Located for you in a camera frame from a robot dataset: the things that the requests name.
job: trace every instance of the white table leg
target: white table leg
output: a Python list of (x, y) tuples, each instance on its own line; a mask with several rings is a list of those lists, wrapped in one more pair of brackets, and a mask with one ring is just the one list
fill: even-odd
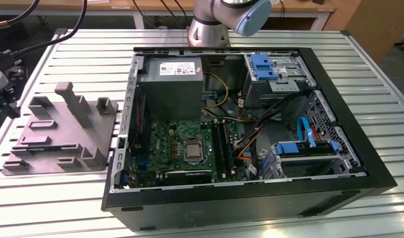
[(322, 31), (322, 28), (327, 22), (329, 16), (330, 16), (329, 12), (318, 13), (313, 26), (310, 27), (311, 31)]
[(135, 28), (144, 29), (143, 16), (140, 15), (139, 11), (132, 11), (132, 16), (135, 20)]

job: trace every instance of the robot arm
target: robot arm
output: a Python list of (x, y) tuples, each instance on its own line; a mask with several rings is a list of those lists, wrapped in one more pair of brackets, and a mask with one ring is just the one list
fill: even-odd
[(251, 36), (263, 26), (270, 8), (269, 0), (195, 0), (190, 45), (227, 46), (227, 28), (245, 37)]

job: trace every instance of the yellow power cable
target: yellow power cable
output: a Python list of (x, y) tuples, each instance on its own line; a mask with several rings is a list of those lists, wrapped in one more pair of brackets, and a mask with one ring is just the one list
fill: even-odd
[(218, 79), (218, 81), (222, 83), (223, 87), (226, 88), (226, 96), (223, 97), (223, 100), (218, 104), (215, 104), (212, 106), (202, 107), (203, 109), (211, 109), (211, 108), (215, 108), (215, 107), (220, 106), (227, 101), (227, 98), (228, 98), (228, 87), (227, 87), (226, 83), (223, 82), (223, 80), (215, 74), (212, 74), (210, 72), (204, 72), (204, 74), (208, 74), (208, 75), (214, 76), (214, 78)]

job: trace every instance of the sticker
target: sticker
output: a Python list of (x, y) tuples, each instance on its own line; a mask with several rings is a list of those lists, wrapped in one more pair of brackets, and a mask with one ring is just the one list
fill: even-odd
[(243, 108), (245, 100), (239, 98), (237, 100), (237, 104), (238, 104), (239, 108)]
[(275, 72), (277, 73), (287, 73), (285, 67), (275, 67)]
[(163, 62), (159, 65), (159, 75), (192, 75), (195, 72), (194, 62)]
[(255, 166), (253, 166), (253, 164), (249, 165), (249, 171), (250, 171), (254, 175), (257, 175), (257, 168), (255, 168)]
[(128, 6), (112, 6), (111, 9), (130, 9)]
[(274, 63), (291, 63), (291, 60), (289, 60), (289, 59), (274, 59), (274, 61), (273, 61)]

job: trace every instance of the metal workbench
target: metal workbench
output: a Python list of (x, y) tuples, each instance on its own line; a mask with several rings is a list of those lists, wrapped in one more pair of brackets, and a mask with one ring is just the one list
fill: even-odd
[[(0, 237), (404, 237), (404, 97), (366, 53), (340, 32), (261, 31), (251, 38), (230, 32), (230, 41), (239, 47), (313, 48), (398, 186), (322, 217), (132, 233), (100, 211), (105, 171), (32, 177), (0, 173)], [(134, 47), (184, 45), (183, 30), (80, 30), (47, 48), (18, 102), (22, 116), (6, 119), (0, 129), (0, 169), (28, 121), (32, 96), (60, 101), (55, 84), (71, 81), (88, 101), (109, 97), (121, 108)]]

